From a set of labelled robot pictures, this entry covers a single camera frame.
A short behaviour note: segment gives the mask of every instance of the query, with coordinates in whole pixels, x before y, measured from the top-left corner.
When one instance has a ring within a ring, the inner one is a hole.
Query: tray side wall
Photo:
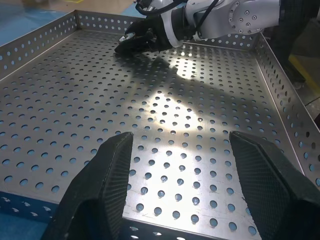
[[[254,51],[301,169],[304,175],[319,187],[319,129],[262,34]]]
[[[133,22],[144,19],[140,17],[79,10],[76,11],[76,17],[81,29],[115,34],[124,34],[124,32]],[[200,41],[192,40],[190,42],[193,44],[250,51],[254,49],[258,36],[259,33],[251,35],[228,34],[215,39],[204,39]]]
[[[0,81],[77,29],[75,12],[0,47]]]

